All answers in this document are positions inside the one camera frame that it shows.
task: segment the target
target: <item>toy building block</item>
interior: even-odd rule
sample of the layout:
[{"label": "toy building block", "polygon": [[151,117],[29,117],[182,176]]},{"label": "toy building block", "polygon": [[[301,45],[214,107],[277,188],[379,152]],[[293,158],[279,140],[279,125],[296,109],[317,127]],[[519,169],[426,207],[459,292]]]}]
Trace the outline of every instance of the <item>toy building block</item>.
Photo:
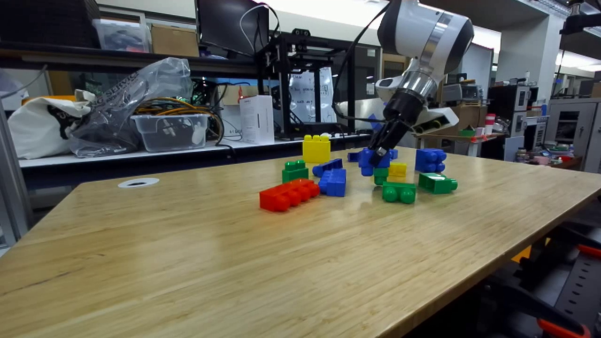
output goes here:
[{"label": "toy building block", "polygon": [[302,159],[307,163],[325,163],[330,160],[330,138],[305,135],[302,143]]},{"label": "toy building block", "polygon": [[319,195],[319,186],[312,180],[296,179],[259,192],[259,205],[269,211],[286,211],[302,201]]},{"label": "toy building block", "polygon": [[435,173],[419,174],[418,185],[420,188],[434,195],[450,194],[457,189],[457,180],[448,179],[446,176]]},{"label": "toy building block", "polygon": [[[359,154],[359,168],[361,168],[361,174],[363,176],[372,176],[374,174],[374,166],[370,163],[371,155],[373,150],[364,148]],[[388,168],[390,167],[390,152],[387,152],[384,157],[380,160],[375,168]]]},{"label": "toy building block", "polygon": [[319,190],[328,196],[344,197],[346,191],[346,169],[332,169],[323,173]]},{"label": "toy building block", "polygon": [[398,158],[398,149],[391,149],[390,150],[390,159],[397,159]]},{"label": "toy building block", "polygon": [[313,175],[315,175],[317,177],[321,177],[325,171],[332,170],[332,169],[340,169],[340,168],[342,168],[342,159],[341,158],[333,159],[329,162],[326,162],[326,163],[320,164],[320,165],[316,165],[315,167],[313,167]]},{"label": "toy building block", "polygon": [[356,153],[348,153],[347,159],[349,160],[349,162],[359,162],[359,154],[361,152],[356,152]]},{"label": "toy building block", "polygon": [[305,161],[286,162],[282,170],[282,183],[290,182],[296,179],[308,179],[309,168],[305,166]]},{"label": "toy building block", "polygon": [[405,177],[407,176],[407,163],[390,163],[388,168],[390,176]]},{"label": "toy building block", "polygon": [[415,170],[422,173],[440,173],[445,170],[442,161],[447,154],[440,149],[418,149],[415,155]]},{"label": "toy building block", "polygon": [[415,202],[415,184],[384,182],[382,198],[387,202],[401,202],[411,204]]},{"label": "toy building block", "polygon": [[388,168],[374,168],[374,183],[382,185],[388,179]]}]

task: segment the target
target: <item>cabinet door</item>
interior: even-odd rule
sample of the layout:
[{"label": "cabinet door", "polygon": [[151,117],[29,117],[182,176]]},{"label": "cabinet door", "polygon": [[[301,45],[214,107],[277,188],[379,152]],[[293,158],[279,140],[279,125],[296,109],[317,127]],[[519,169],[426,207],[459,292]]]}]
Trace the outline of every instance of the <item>cabinet door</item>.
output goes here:
[{"label": "cabinet door", "polygon": [[547,141],[573,144],[574,154],[584,156],[591,135],[596,103],[561,103],[551,105]]},{"label": "cabinet door", "polygon": [[584,158],[584,171],[601,173],[601,105],[597,108],[591,141],[588,144],[587,156]]}]

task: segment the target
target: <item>white shelf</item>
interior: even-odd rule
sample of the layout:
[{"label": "white shelf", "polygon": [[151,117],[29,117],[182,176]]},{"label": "white shelf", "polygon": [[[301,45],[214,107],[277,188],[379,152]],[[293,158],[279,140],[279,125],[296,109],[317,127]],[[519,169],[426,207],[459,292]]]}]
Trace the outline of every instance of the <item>white shelf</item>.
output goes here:
[{"label": "white shelf", "polygon": [[[352,139],[358,137],[357,135],[346,136],[347,139]],[[333,138],[333,140],[340,140],[342,137]],[[288,143],[302,143],[302,140],[295,141],[281,141],[276,140],[275,145],[278,144],[288,144]],[[251,144],[244,143],[240,141],[230,141],[223,140],[221,144],[228,144],[232,146],[234,149],[242,149],[249,147],[270,147],[273,144]],[[127,153],[122,155],[112,155],[112,156],[102,156],[96,158],[77,158],[75,155],[60,155],[60,156],[52,156],[47,158],[38,158],[38,159],[20,159],[19,166],[21,168],[33,168],[33,167],[45,167],[49,165],[62,165],[62,164],[77,164],[77,163],[85,163],[85,162],[98,162],[98,161],[118,161],[120,159],[131,159],[131,158],[146,158],[152,156],[165,156],[165,155],[175,155],[175,154],[185,154],[185,153],[202,153],[202,152],[215,152],[218,150],[228,149],[227,147],[216,147],[214,143],[207,143],[204,148],[200,149],[190,149],[190,150],[178,150],[174,152],[160,152],[160,153],[151,153],[146,150],[138,151],[135,153]]]}]

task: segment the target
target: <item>plastic storage container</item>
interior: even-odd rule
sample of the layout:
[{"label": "plastic storage container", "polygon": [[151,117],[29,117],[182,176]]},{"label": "plastic storage container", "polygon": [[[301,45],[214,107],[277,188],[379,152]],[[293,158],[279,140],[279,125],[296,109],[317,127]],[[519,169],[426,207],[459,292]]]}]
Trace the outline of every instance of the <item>plastic storage container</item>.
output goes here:
[{"label": "plastic storage container", "polygon": [[117,20],[93,20],[100,47],[109,51],[150,52],[148,28],[139,23]]},{"label": "plastic storage container", "polygon": [[149,152],[197,149],[206,142],[207,115],[134,115],[132,119]]}]

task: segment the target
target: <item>white sign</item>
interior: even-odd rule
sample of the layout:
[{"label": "white sign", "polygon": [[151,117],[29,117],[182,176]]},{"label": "white sign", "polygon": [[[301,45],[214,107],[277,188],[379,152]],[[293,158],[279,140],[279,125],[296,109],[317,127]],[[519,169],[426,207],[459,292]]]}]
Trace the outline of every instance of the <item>white sign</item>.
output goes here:
[{"label": "white sign", "polygon": [[[319,71],[321,122],[336,122],[332,109],[334,100],[334,85],[332,84],[332,69],[322,68]],[[303,122],[315,122],[315,76],[307,71],[302,74],[290,75],[290,110]]]}]

